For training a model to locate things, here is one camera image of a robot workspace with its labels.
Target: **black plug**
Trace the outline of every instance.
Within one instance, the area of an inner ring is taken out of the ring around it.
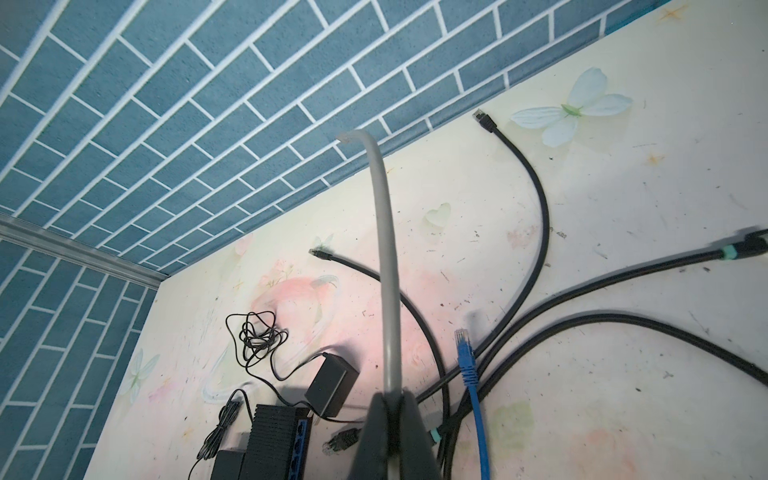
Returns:
[[[475,117],[475,120],[477,120],[480,126],[485,130],[493,133],[493,130],[496,129],[496,122],[494,122],[491,116],[484,111],[478,109],[472,116]]]
[[[313,255],[321,260],[331,260],[333,256],[331,253],[324,252],[319,248],[313,248],[310,250],[310,255]]]
[[[723,260],[757,257],[764,253],[768,253],[768,230],[758,230],[744,235],[743,241],[724,247]]]
[[[335,434],[328,442],[323,443],[323,452],[326,455],[332,455],[333,453],[347,450],[360,440],[361,430],[354,427]]]

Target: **blue ethernet cable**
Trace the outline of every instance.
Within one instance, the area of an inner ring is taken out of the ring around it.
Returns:
[[[488,444],[485,442],[485,427],[480,411],[480,399],[478,399],[478,372],[475,368],[475,354],[469,344],[469,332],[458,329],[455,332],[456,349],[458,350],[458,367],[462,371],[464,385],[469,391],[469,399],[472,401],[472,411],[475,413],[475,428],[478,432],[478,450],[480,453],[480,479],[491,480],[491,464],[488,460]]]

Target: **blue brick pattern wallpaper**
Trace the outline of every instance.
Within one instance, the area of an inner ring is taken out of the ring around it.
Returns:
[[[172,274],[664,0],[3,0],[0,213]]]
[[[0,242],[0,478],[83,478],[154,296]]]

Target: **power adapter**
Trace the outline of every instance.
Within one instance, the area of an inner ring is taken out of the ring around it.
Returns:
[[[304,398],[320,416],[332,418],[341,411],[360,373],[338,355],[324,353],[323,356],[326,359]]]

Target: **butterfly decal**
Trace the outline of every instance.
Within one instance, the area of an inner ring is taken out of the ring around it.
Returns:
[[[608,79],[600,68],[590,68],[576,80],[568,103],[559,107],[528,108],[510,119],[523,128],[545,128],[541,140],[548,147],[559,147],[576,134],[582,116],[607,117],[627,110],[632,99],[619,94],[605,94]]]

